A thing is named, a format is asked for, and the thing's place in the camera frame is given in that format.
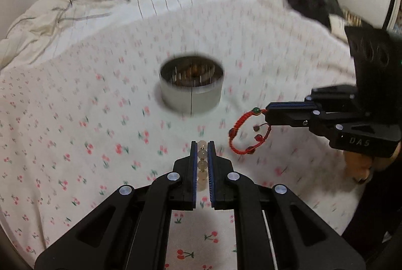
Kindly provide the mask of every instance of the silver screw head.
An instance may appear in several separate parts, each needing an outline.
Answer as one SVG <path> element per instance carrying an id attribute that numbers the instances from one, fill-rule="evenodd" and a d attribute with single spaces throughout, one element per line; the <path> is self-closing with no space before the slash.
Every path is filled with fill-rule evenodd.
<path id="1" fill-rule="evenodd" d="M 238 180 L 240 178 L 240 175 L 235 172 L 228 173 L 228 179 L 230 180 Z"/>
<path id="2" fill-rule="evenodd" d="M 285 185 L 276 185 L 275 192 L 278 194 L 285 194 L 287 192 L 287 188 Z"/>
<path id="3" fill-rule="evenodd" d="M 178 180 L 180 178 L 180 175 L 178 173 L 168 173 L 168 179 L 169 180 Z"/>
<path id="4" fill-rule="evenodd" d="M 121 195 L 128 195 L 128 194 L 130 194 L 132 191 L 133 191 L 133 189 L 132 189 L 130 186 L 128 186 L 128 185 L 122 186 L 122 187 L 120 187 L 120 189 L 119 189 L 119 193 L 120 193 Z"/>

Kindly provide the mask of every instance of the stainless steel ring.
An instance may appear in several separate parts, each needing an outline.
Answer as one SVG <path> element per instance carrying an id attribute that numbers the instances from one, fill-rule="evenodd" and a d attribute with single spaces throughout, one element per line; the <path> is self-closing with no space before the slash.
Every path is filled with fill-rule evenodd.
<path id="1" fill-rule="evenodd" d="M 203 72 L 192 74 L 194 67 Z M 177 112 L 205 113 L 220 101 L 224 69 L 210 57 L 185 55 L 170 59 L 161 66 L 159 77 L 164 103 Z"/>

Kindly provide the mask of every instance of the red string bracelet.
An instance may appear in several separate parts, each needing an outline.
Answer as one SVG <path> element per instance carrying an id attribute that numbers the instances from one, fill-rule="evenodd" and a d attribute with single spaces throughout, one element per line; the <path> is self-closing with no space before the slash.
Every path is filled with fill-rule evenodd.
<path id="1" fill-rule="evenodd" d="M 246 112 L 243 116 L 240 117 L 240 119 L 236 122 L 234 127 L 229 131 L 229 146 L 233 150 L 234 153 L 241 154 L 241 155 L 253 154 L 255 152 L 255 149 L 258 148 L 260 145 L 262 145 L 262 143 L 264 143 L 266 141 L 266 139 L 268 138 L 269 132 L 271 131 L 271 126 L 267 123 L 263 124 L 263 125 L 268 125 L 267 133 L 265 134 L 265 136 L 262 136 L 261 134 L 257 134 L 254 137 L 255 140 L 258 142 L 257 144 L 255 144 L 253 146 L 249 146 L 244 151 L 238 150 L 233 146 L 233 140 L 236 137 L 237 132 L 239 131 L 239 128 L 244 124 L 244 122 L 251 116 L 258 116 L 261 114 L 265 115 L 267 112 L 268 112 L 268 110 L 266 110 L 266 109 L 260 109 L 260 108 L 256 107 L 253 110 Z M 255 132 L 258 132 L 260 129 L 260 125 L 256 125 L 253 128 L 254 128 Z"/>

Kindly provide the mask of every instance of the blue gripper pad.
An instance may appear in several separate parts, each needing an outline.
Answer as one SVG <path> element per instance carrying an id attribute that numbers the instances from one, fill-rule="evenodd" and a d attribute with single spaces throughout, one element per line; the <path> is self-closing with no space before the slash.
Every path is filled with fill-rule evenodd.
<path id="1" fill-rule="evenodd" d="M 213 141 L 208 143 L 207 152 L 211 206 L 216 210 L 233 209 L 235 192 L 225 180 L 228 173 L 233 171 L 232 162 L 216 155 Z"/>
<path id="2" fill-rule="evenodd" d="M 195 209 L 195 202 L 197 198 L 197 155 L 198 155 L 198 147 L 195 141 L 191 142 L 191 151 L 190 151 L 190 162 L 193 162 L 192 166 L 192 207 Z"/>

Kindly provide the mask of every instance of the white bedsheet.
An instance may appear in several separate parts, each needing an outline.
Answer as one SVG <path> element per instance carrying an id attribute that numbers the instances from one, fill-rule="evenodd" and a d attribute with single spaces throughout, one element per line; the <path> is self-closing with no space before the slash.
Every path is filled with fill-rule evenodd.
<path id="1" fill-rule="evenodd" d="M 11 61 L 8 68 L 38 65 L 104 28 L 218 0 L 71 1 L 39 0 L 17 18 L 0 41 L 0 69 Z"/>
<path id="2" fill-rule="evenodd" d="M 157 16 L 143 1 L 142 17 L 122 1 L 111 8 L 129 15 L 123 21 L 120 11 L 104 24 L 71 22 L 46 53 L 27 50 L 0 74 L 0 223 L 21 255 L 33 264 L 120 185 L 150 184 L 200 139 L 214 140 L 256 183 L 288 185 L 342 233 L 359 192 L 343 177 L 339 151 L 306 129 L 275 127 L 254 155 L 239 158 L 228 130 L 255 106 L 353 83 L 347 46 L 283 0 L 152 0 Z M 189 118 L 163 106 L 158 69 L 193 51 L 221 60 L 226 74 L 219 106 Z M 11 67 L 26 60 L 34 62 Z M 257 122 L 242 128 L 240 148 L 255 142 Z M 208 187 L 198 189 L 195 211 L 172 214 L 168 270 L 235 269 L 233 214 L 213 211 Z"/>

